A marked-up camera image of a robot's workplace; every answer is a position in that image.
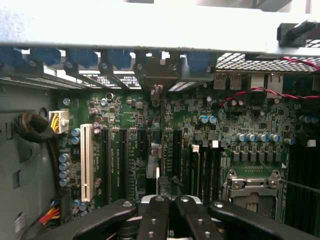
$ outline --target green circuit board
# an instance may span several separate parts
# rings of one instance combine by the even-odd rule
[[[121,198],[139,203],[143,196],[155,191],[155,179],[147,177],[148,162],[153,155],[152,144],[160,146],[157,151],[161,156],[158,162],[162,175],[169,178],[178,175],[182,193],[201,199],[212,195],[212,185],[205,185],[205,182],[213,178],[218,183],[218,197],[222,197],[221,186],[230,169],[243,178],[267,178],[277,170],[281,178],[287,179],[289,149],[283,140],[292,138],[300,125],[297,116],[301,112],[294,109],[295,102],[281,99],[278,104],[269,104],[265,95],[258,102],[252,102],[252,95],[244,95],[237,99],[243,101],[243,105],[219,106],[218,103],[233,93],[199,87],[183,94],[166,93],[162,99],[164,105],[153,106],[150,97],[142,91],[60,91],[58,107],[69,111],[70,132],[81,124],[100,124],[101,131],[93,137],[93,172],[94,179],[100,179],[101,185],[94,189],[94,198],[87,204],[86,211],[91,212]],[[100,101],[106,94],[113,94],[113,98],[102,106]],[[63,104],[65,98],[71,100],[69,106]],[[94,115],[89,114],[92,108],[97,110]],[[203,124],[201,116],[215,116],[216,122]],[[78,144],[72,144],[70,132],[60,137],[60,153],[70,154],[68,187],[72,200],[76,200],[81,194],[80,148]],[[277,134],[279,141],[239,142],[236,139],[238,133]],[[122,135],[126,136],[125,140],[120,138]],[[103,154],[103,136],[108,138],[106,154]],[[142,136],[146,143],[143,149],[139,147]],[[211,171],[208,177],[206,170],[214,166],[214,161],[206,163],[208,156],[204,151],[203,156],[199,153],[197,165],[190,166],[194,155],[191,145],[200,146],[202,150],[210,149],[212,141],[224,145],[214,160],[219,159],[219,172]],[[254,159],[241,159],[247,158],[248,154],[255,154]],[[281,216],[285,203],[284,197],[280,202],[283,206]],[[73,217],[80,215],[81,212],[77,212]]]

